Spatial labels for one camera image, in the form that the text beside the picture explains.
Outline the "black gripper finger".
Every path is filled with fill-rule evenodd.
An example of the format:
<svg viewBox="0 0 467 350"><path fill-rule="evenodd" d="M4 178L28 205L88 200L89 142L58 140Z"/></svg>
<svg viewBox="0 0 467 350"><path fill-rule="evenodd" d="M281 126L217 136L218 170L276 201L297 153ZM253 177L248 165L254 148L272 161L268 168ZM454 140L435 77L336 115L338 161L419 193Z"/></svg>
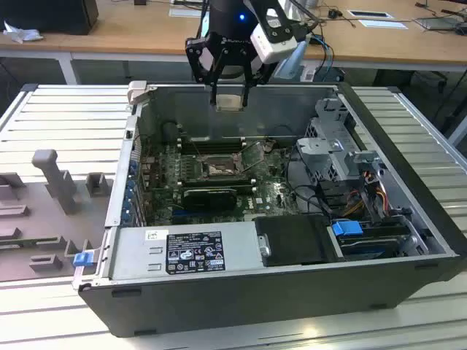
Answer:
<svg viewBox="0 0 467 350"><path fill-rule="evenodd" d="M209 69L201 65L200 58L204 50L212 56ZM185 52L195 80L211 88L209 102L214 106L217 103L217 82L225 67L225 48L221 35L213 32L204 38L187 38Z"/></svg>
<svg viewBox="0 0 467 350"><path fill-rule="evenodd" d="M244 72L244 84L242 90L242 106L246 107L248 104L248 98L250 89L257 85L265 85L274 73L277 63L264 64L262 62L260 68L253 74L251 67L251 57L249 53L244 52L245 58L242 64Z"/></svg>

